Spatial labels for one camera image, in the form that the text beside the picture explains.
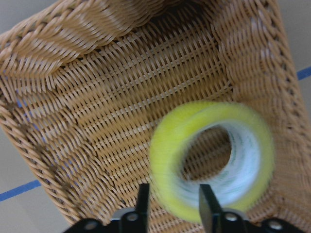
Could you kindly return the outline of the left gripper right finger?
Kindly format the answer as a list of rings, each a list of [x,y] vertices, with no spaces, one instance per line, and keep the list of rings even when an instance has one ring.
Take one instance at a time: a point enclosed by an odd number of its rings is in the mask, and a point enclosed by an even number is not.
[[[208,184],[199,187],[199,215],[206,233],[217,233],[222,208]]]

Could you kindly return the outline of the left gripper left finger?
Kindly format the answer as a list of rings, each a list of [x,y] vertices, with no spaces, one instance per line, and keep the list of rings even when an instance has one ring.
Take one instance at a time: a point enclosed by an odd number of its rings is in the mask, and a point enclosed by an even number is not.
[[[148,183],[142,183],[139,185],[138,198],[136,203],[136,212],[139,216],[138,233],[148,232],[149,201],[150,185]]]

